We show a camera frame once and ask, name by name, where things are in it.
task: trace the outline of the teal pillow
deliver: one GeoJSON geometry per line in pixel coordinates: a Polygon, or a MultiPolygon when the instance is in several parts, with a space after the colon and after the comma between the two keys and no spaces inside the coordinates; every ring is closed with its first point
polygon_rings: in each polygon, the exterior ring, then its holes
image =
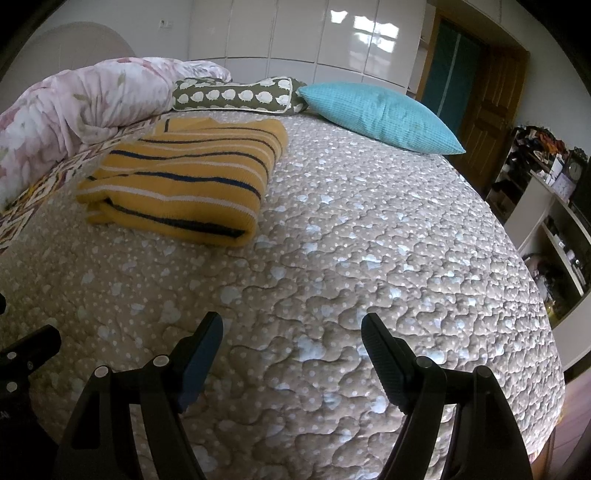
{"type": "Polygon", "coordinates": [[[364,83],[316,83],[298,93],[320,115],[358,134],[422,153],[465,153],[456,136],[426,106],[364,83]]]}

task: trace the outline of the beige bedspread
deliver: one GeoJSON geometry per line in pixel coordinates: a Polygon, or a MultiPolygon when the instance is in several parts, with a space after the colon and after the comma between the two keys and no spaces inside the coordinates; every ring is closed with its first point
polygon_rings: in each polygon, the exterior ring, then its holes
{"type": "MultiPolygon", "coordinates": [[[[402,414],[361,342],[361,318],[373,311],[417,355],[491,367],[528,452],[541,449],[563,401],[560,361],[535,284],[486,203],[438,155],[311,115],[281,121],[288,154],[247,247],[89,226],[71,181],[1,255],[2,343],[45,323],[63,338],[32,381],[42,424],[59,438],[98,365],[141,366],[216,310],[223,344],[183,421],[207,477],[376,478],[402,414]]],[[[441,473],[452,414],[446,408],[429,480],[441,473]]],[[[137,445],[149,471],[141,426],[137,445]]]]}

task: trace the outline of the teal door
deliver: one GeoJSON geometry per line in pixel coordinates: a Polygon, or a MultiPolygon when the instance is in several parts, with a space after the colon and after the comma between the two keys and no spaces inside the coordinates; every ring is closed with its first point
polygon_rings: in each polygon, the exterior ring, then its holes
{"type": "Polygon", "coordinates": [[[484,46],[441,21],[421,103],[458,134],[484,46]]]}

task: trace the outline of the pink floral duvet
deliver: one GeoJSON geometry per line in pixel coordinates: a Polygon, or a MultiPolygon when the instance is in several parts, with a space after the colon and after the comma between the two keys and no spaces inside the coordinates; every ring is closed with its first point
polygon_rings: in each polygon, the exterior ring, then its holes
{"type": "Polygon", "coordinates": [[[0,115],[0,210],[81,144],[171,109],[174,82],[230,72],[210,61],[149,57],[64,70],[29,87],[0,115]]]}

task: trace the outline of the folded blanket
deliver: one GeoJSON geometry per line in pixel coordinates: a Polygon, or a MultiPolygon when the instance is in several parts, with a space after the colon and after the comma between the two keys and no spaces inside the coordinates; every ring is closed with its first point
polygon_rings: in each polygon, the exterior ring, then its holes
{"type": "Polygon", "coordinates": [[[240,247],[256,233],[269,175],[286,146],[279,120],[168,119],[153,135],[112,150],[76,199],[88,204],[90,223],[240,247]]]}

